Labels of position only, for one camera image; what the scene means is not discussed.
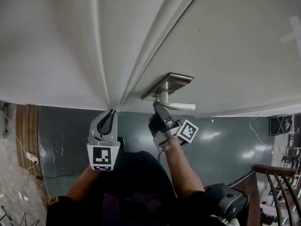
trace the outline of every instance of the wall outlet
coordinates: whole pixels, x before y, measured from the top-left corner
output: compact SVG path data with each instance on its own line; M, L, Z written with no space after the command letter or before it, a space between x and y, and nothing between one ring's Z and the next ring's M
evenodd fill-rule
M31 154L30 152L27 152L27 153L26 153L26 157L27 157L30 161L32 161L33 163L35 163L35 165L37 165L37 164L39 163L38 157L37 157L36 155L34 155L34 154Z

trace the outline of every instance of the white cable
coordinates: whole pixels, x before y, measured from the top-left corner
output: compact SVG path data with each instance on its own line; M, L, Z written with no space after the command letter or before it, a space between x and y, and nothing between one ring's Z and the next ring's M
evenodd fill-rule
M267 144L263 143L262 140L259 138L259 136L257 135L257 132L253 129L253 127L250 125L251 121L255 120L257 117L259 117L260 115L257 115L255 118L251 119L249 121L249 127L255 132L255 135L257 136L258 140L260 140L261 144L268 146Z
M17 136L17 134L16 134L16 132L15 132L15 130L14 130L14 127L13 127L12 124L10 123L9 118L5 115L5 113L4 113L2 110L0 110L0 111L4 114L5 118L8 120L9 125L10 125L10 127L12 128L14 135L16 136L18 142L20 143L20 145L21 145L21 147L22 147L23 152L24 152L25 155L26 155L26 151L24 150L24 147L23 147L23 145L22 145L22 142L19 140L19 138L18 138L18 136Z

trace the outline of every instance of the white door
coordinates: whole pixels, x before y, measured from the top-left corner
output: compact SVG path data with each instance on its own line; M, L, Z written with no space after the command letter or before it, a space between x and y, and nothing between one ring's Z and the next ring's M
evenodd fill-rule
M194 0L136 83L122 111L152 113L140 97L167 73L193 76L169 98L195 116L301 103L301 0Z

